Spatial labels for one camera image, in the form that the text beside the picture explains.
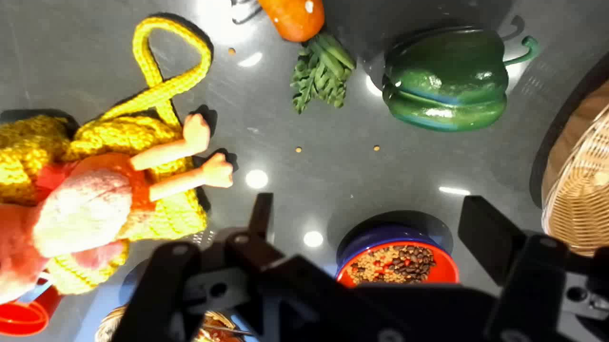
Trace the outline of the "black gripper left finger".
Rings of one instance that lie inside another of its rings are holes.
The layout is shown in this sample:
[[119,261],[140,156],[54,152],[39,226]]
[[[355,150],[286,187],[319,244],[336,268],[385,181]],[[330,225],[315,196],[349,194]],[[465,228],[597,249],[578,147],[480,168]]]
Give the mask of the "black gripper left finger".
[[256,198],[252,219],[248,225],[248,234],[254,242],[263,242],[269,234],[273,217],[275,196],[271,192],[262,192]]

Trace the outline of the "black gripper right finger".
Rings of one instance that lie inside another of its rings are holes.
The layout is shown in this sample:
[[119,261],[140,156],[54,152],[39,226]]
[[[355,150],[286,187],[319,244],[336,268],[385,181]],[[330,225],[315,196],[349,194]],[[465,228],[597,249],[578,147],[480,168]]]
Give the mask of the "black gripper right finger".
[[460,219],[460,240],[501,293],[528,240],[503,211],[484,196],[467,196]]

